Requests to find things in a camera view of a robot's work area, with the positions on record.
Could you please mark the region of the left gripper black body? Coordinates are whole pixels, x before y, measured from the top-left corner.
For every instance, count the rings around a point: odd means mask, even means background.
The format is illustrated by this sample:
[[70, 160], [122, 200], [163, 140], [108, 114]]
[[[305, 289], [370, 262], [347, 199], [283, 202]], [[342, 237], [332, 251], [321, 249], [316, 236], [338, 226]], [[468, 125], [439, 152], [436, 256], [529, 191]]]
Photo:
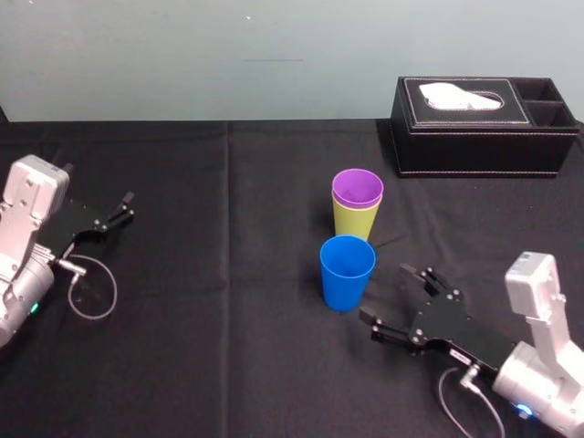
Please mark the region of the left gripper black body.
[[82, 241], [91, 240], [110, 230], [107, 215], [80, 201], [69, 199], [41, 227], [36, 244], [55, 259], [68, 256]]

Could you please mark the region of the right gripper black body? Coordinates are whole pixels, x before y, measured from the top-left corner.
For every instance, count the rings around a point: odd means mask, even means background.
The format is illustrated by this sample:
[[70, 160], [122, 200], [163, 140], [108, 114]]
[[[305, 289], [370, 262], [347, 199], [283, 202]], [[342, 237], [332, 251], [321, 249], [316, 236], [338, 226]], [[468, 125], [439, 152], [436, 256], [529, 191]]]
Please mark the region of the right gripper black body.
[[420, 349], [451, 351], [467, 364], [497, 373], [517, 343], [469, 316], [464, 301], [454, 293], [434, 295], [414, 318], [408, 337]]

